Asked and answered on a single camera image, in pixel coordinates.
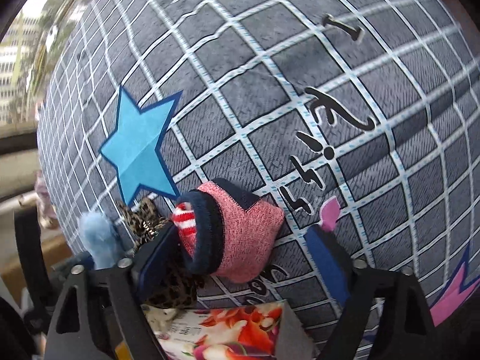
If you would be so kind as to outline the leopard print scarf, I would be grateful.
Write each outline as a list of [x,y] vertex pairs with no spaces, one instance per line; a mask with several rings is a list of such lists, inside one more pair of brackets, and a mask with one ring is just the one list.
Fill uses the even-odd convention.
[[197,303],[204,277],[185,268],[178,232],[154,202],[144,197],[132,210],[116,203],[125,225],[136,237],[132,277],[138,300],[160,309],[188,309]]

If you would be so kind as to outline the pink navy striped sock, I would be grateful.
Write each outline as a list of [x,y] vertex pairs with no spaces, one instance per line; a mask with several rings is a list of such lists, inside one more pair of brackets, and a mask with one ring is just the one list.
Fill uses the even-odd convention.
[[189,272],[243,284],[266,266],[285,215],[256,194],[218,178],[182,194],[171,219]]

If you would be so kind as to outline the light blue fluffy cloth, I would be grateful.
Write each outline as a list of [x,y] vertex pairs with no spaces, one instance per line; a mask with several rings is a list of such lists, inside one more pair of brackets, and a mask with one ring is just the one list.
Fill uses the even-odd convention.
[[96,270],[113,267],[125,255],[120,236],[103,213],[89,211],[77,220],[83,246],[94,260]]

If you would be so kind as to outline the grey checked star tablecloth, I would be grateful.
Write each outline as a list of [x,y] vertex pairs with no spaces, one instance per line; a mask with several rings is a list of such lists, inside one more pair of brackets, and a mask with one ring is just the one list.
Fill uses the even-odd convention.
[[225,178],[281,208],[267,267],[217,275],[202,308],[287,300],[323,346],[341,312],[305,240],[335,235],[410,267],[449,336],[479,321],[479,30],[448,0],[91,0],[61,50],[38,129],[72,252],[83,213],[134,233],[117,203]]

